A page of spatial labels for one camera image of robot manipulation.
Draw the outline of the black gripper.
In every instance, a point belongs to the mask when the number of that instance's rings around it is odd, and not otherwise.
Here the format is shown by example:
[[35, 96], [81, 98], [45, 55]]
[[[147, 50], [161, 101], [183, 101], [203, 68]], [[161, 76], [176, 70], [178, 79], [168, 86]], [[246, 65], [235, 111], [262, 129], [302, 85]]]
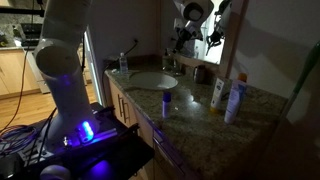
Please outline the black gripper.
[[179, 18], [174, 19], [174, 30], [177, 33], [178, 40], [173, 49], [174, 53], [180, 52], [184, 44], [189, 40], [202, 40], [201, 25], [195, 21], [188, 21], [186, 24]]

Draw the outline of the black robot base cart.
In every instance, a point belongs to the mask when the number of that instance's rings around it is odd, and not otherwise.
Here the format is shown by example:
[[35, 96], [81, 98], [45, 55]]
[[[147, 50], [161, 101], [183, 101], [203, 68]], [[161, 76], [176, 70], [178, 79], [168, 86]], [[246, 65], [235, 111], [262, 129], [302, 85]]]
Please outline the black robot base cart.
[[70, 138], [50, 152], [41, 132], [53, 117], [11, 126], [1, 134], [0, 180], [128, 180], [154, 156], [137, 135], [139, 126], [123, 125], [114, 108], [91, 105], [100, 129], [93, 141], [78, 144]]

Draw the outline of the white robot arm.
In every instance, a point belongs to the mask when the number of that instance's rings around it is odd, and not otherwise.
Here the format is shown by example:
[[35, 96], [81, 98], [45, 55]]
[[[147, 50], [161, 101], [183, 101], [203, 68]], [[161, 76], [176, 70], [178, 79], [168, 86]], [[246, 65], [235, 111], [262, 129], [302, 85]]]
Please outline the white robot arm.
[[58, 109], [53, 121], [41, 132], [50, 152], [62, 148], [66, 137], [78, 144], [87, 144], [100, 129], [84, 87], [77, 55], [92, 1], [48, 0], [46, 6], [34, 56]]

